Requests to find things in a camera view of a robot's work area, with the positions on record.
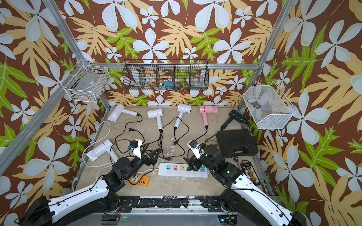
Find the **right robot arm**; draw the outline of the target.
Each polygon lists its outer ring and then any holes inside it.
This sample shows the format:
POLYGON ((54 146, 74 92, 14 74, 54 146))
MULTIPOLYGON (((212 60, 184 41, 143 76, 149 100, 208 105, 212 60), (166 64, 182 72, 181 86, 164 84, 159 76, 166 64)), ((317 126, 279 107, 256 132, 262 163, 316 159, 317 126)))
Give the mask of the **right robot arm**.
POLYGON ((206 167, 226 189, 220 195, 225 211, 240 213, 258 226, 305 226, 299 212, 291 212, 260 190, 236 165, 225 161, 217 145, 201 145, 190 140, 193 157, 185 161, 191 169, 206 167))

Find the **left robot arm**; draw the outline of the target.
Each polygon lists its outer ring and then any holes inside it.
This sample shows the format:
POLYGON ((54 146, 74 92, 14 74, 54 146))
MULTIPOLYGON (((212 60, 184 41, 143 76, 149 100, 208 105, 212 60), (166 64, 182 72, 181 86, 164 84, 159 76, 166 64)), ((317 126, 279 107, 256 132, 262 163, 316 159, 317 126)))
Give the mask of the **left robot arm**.
POLYGON ((109 173, 99 176, 87 187, 52 199, 38 198, 14 222, 20 226, 66 226, 93 213, 115 210, 120 203, 117 192, 125 186, 125 181, 135 176, 143 165, 156 164, 162 150, 147 151, 148 146, 141 145, 140 157, 119 158, 109 173))

